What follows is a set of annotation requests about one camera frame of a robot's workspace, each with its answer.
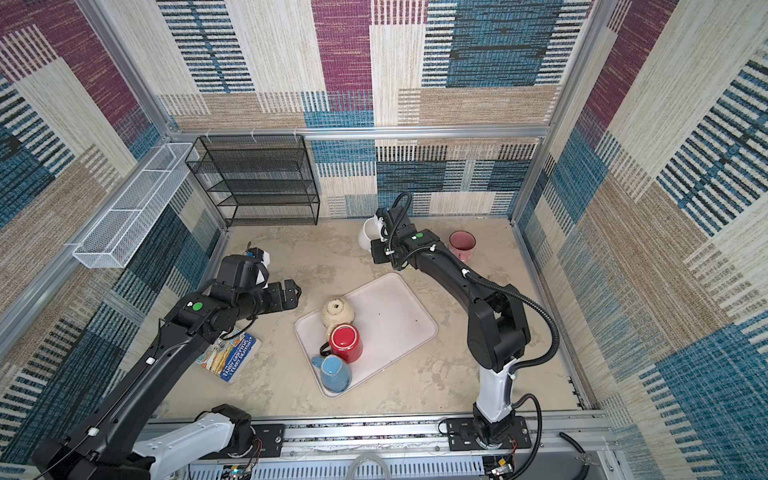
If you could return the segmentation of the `white mug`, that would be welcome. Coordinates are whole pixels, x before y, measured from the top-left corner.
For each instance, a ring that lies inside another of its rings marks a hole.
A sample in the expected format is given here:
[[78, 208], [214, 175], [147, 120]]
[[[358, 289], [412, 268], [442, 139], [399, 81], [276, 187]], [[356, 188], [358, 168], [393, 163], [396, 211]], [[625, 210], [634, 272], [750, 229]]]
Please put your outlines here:
[[374, 241], [381, 241], [381, 230], [384, 227], [384, 221], [377, 216], [366, 219], [358, 232], [358, 244], [367, 252], [371, 252], [371, 244]]

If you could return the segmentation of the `pink patterned mug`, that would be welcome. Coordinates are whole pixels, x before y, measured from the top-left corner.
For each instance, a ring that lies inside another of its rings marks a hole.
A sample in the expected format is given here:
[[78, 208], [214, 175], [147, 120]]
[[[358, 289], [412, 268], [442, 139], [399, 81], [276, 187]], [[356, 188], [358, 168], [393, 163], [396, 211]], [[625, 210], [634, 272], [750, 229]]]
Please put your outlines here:
[[471, 259], [476, 245], [475, 236], [468, 231], [454, 231], [449, 236], [450, 251], [465, 264]]

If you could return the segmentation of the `red mug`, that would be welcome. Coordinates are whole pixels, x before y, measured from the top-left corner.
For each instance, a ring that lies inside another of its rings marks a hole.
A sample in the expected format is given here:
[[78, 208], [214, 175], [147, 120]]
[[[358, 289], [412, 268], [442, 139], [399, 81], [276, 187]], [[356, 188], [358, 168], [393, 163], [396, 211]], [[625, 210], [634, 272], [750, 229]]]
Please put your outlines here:
[[319, 350], [321, 357], [336, 355], [346, 363], [356, 362], [362, 353], [362, 337], [358, 329], [348, 323], [335, 326], [328, 336], [328, 341]]

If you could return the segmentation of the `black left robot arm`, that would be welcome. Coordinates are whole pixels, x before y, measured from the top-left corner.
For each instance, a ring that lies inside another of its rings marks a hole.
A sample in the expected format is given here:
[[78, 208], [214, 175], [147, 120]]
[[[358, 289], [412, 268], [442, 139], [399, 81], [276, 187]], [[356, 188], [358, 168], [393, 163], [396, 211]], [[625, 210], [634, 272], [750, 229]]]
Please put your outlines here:
[[238, 289], [214, 280], [185, 295], [161, 320], [152, 344], [93, 414], [62, 440], [41, 442], [32, 463], [41, 479], [160, 479], [166, 460], [134, 450], [143, 427], [209, 346], [243, 319], [293, 310], [295, 281]]

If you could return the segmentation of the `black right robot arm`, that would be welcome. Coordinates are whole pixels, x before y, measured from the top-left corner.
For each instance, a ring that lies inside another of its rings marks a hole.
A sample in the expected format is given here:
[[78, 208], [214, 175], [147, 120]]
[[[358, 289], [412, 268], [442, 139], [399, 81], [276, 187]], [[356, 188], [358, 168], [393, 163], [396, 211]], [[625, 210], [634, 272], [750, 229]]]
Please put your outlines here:
[[[398, 271], [410, 266], [442, 286], [467, 314], [467, 348], [479, 365], [480, 391], [473, 405], [473, 427], [479, 444], [490, 447], [506, 441], [516, 426], [512, 401], [519, 370], [552, 360], [560, 347], [560, 333], [552, 316], [512, 286], [501, 286], [481, 276], [454, 255], [428, 229], [419, 230], [403, 206], [380, 208], [374, 214], [379, 237], [370, 242], [376, 264], [389, 263]], [[550, 331], [544, 354], [525, 360], [531, 330], [525, 309], [534, 310]]]

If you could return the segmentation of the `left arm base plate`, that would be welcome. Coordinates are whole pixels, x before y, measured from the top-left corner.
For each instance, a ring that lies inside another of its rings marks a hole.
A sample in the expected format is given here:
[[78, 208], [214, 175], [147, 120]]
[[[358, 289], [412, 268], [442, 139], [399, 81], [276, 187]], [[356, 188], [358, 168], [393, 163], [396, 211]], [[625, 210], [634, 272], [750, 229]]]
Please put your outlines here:
[[202, 460], [277, 458], [282, 451], [285, 429], [286, 425], [279, 423], [255, 423], [249, 429], [237, 427], [223, 451], [205, 455]]

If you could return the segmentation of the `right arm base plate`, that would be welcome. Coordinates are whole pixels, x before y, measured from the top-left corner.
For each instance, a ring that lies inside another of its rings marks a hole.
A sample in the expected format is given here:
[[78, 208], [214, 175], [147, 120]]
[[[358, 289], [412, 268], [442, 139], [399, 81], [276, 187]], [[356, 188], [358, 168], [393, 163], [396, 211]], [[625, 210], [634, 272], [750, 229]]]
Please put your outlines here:
[[443, 419], [438, 432], [444, 435], [450, 451], [511, 450], [532, 447], [530, 430], [522, 416], [508, 415], [500, 422], [488, 423], [483, 416]]

